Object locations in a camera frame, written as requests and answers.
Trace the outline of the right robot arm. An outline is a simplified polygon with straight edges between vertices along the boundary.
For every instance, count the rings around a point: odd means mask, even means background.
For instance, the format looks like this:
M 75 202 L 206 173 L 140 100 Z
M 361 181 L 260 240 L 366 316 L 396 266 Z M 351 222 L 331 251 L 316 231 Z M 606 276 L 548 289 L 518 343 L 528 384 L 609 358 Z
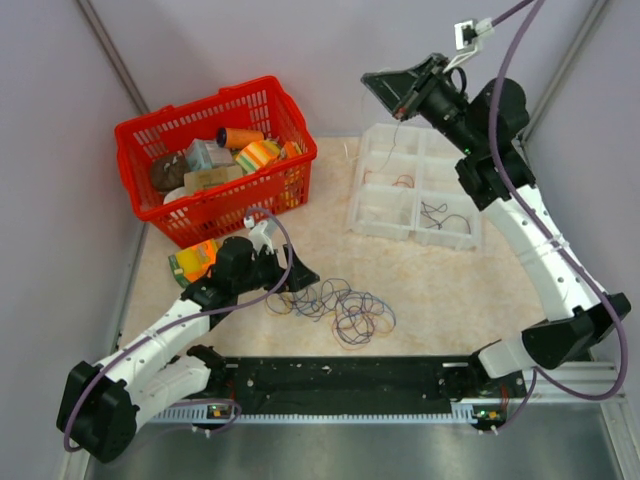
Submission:
M 366 73 L 361 81 L 395 119 L 421 116 L 461 152 L 455 165 L 461 187 L 507 240 L 540 298 L 543 321 L 472 355 L 467 384 L 487 396 L 509 374 L 553 370 L 585 354 L 621 324 L 631 304 L 579 264 L 514 147 L 529 122 L 523 88 L 494 79 L 470 99 L 447 65 L 433 53 L 409 69 Z

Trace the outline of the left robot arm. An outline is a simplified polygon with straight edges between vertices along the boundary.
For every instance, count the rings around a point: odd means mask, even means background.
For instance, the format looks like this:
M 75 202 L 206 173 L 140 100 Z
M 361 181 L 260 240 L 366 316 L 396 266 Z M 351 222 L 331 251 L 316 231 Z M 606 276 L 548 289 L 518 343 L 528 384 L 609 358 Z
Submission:
M 226 239 L 214 263 L 191 283 L 169 310 L 124 348 L 69 373 L 56 426 L 69 452 L 85 450 L 102 463 L 118 458 L 154 416 L 196 393 L 216 396 L 225 370 L 194 356 L 180 356 L 190 342 L 241 309 L 240 296 L 297 293 L 319 280 L 291 246 L 286 265 L 268 246 L 256 249 L 243 237 Z

